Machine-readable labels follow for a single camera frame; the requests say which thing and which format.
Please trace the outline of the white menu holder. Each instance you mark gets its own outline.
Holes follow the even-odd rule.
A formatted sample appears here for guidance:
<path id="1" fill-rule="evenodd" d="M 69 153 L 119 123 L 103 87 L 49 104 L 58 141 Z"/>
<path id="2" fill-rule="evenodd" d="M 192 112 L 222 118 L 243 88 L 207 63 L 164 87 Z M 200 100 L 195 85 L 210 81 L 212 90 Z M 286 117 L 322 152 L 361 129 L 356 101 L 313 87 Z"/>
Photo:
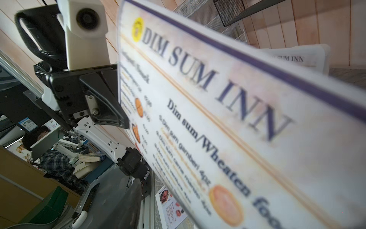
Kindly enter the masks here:
<path id="1" fill-rule="evenodd" d="M 331 48 L 327 44 L 261 49 L 261 51 L 276 59 L 307 67 L 323 75 L 329 74 Z"/>

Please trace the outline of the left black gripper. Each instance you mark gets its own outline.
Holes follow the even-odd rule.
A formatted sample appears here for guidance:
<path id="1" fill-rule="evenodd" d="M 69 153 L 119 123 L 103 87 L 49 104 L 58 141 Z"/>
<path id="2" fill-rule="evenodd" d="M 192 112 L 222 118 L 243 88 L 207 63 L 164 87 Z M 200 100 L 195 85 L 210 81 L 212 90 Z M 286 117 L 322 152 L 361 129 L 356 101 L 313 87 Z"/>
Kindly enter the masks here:
<path id="1" fill-rule="evenodd" d="M 98 125 L 128 129 L 129 118 L 116 95 L 117 65 L 69 70 L 59 14 L 54 4 L 21 10 L 14 16 L 26 47 L 41 59 L 34 71 L 44 85 L 43 102 L 61 113 L 69 126 L 90 117 Z"/>

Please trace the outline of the pink special menu sheet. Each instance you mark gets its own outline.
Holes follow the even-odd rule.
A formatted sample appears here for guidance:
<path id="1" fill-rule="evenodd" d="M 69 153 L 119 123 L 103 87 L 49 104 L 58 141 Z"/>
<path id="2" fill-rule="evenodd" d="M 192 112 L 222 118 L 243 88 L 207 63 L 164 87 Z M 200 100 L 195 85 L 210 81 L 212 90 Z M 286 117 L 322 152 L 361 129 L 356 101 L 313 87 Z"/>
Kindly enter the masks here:
<path id="1" fill-rule="evenodd" d="M 160 188 L 155 195 L 159 220 L 163 229 L 177 229 L 187 218 L 187 214 L 180 203 L 166 186 Z"/>

